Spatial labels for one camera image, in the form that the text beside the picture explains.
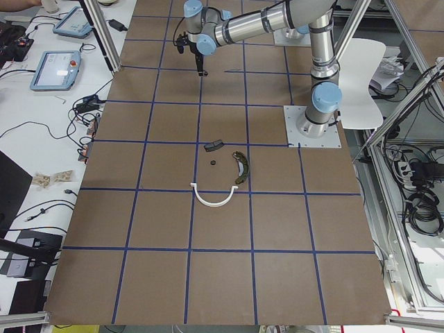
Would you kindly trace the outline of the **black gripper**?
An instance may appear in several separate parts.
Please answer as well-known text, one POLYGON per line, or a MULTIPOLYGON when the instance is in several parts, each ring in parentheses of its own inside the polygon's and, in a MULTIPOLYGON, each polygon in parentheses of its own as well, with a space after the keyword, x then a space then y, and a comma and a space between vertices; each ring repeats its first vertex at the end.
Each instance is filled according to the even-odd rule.
POLYGON ((195 42, 192 42, 188 34, 183 33, 179 34, 175 41, 175 46, 179 52, 179 54, 183 54, 185 52, 185 47, 188 46, 190 51, 195 56, 196 61, 196 68, 199 76, 207 76, 207 71, 204 70, 204 64, 203 64, 203 55, 200 53, 200 51, 197 49, 197 44, 195 42))

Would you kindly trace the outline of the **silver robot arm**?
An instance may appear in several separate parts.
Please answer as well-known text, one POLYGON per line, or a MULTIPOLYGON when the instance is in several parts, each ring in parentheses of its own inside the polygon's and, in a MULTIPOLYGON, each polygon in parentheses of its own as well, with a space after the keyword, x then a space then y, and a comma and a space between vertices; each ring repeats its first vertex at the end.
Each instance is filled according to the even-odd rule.
POLYGON ((244 41, 283 28, 307 26, 311 42, 311 101, 298 117, 298 131, 308 138, 323 136, 330 119, 339 110, 340 64, 336 58, 333 34, 334 1, 280 1, 260 10, 233 16, 227 10, 186 1, 182 21, 186 31, 174 34, 179 53, 188 47, 195 56, 199 76, 206 76, 204 57, 217 48, 244 41))

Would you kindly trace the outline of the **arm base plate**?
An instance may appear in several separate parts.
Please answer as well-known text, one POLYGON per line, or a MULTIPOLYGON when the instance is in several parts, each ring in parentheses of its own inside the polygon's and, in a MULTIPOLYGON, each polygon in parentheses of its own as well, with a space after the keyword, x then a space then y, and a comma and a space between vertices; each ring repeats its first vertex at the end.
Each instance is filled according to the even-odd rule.
POLYGON ((275 45, 278 46, 301 46, 301 47, 311 46, 308 25, 301 26, 295 29, 283 28, 274 31, 273 38, 275 45))
POLYGON ((305 115, 306 106, 285 105, 284 120, 289 148, 341 148, 341 140, 334 117, 331 117, 318 137, 308 137, 299 129, 297 121, 305 115))

